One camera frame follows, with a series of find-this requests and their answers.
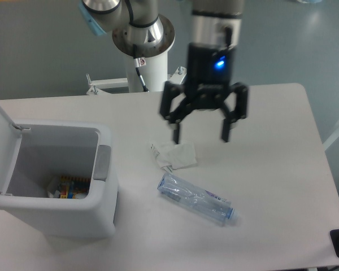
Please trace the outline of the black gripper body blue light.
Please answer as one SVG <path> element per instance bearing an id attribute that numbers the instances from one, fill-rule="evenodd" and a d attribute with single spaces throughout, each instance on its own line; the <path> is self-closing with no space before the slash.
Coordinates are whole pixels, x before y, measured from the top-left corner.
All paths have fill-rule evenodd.
<path id="1" fill-rule="evenodd" d="M 188 46 L 185 98 L 180 108 L 228 112 L 225 102 L 232 92 L 231 77 L 236 49 L 233 46 L 214 46 L 192 42 Z"/>

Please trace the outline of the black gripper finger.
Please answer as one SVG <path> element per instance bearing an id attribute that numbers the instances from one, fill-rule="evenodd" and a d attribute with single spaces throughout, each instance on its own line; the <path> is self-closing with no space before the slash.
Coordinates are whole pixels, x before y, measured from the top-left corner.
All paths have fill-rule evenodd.
<path id="1" fill-rule="evenodd" d="M 230 110 L 225 100 L 229 95 L 235 94 L 235 107 Z M 229 142 L 230 132 L 234 123 L 240 119 L 247 118 L 247 105 L 248 105 L 249 87 L 241 82 L 229 85 L 223 89 L 219 94 L 215 95 L 215 104 L 224 115 L 221 139 L 224 142 Z"/>
<path id="2" fill-rule="evenodd" d="M 175 109 L 171 109 L 173 100 L 180 94 L 184 94 L 185 98 Z M 194 105 L 185 94 L 185 85 L 178 85 L 171 81 L 166 81 L 160 102 L 159 114 L 168 122 L 170 128 L 173 130 L 172 140 L 175 144 L 179 144 L 180 142 L 180 123 L 193 111 Z"/>

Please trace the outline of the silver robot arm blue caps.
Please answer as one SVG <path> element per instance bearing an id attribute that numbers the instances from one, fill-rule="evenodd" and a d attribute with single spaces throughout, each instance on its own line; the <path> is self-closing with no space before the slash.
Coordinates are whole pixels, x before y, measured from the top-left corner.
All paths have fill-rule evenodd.
<path id="1" fill-rule="evenodd" d="M 79 9 L 95 35 L 111 33 L 134 63 L 165 52 L 174 42 L 173 25 L 159 13 L 157 1 L 81 1 Z M 159 113 L 171 126 L 175 143 L 181 122 L 195 110 L 223 113 L 225 142 L 233 125 L 247 117 L 249 88 L 231 83 L 243 11 L 243 1 L 193 1 L 185 80 L 161 84 Z"/>

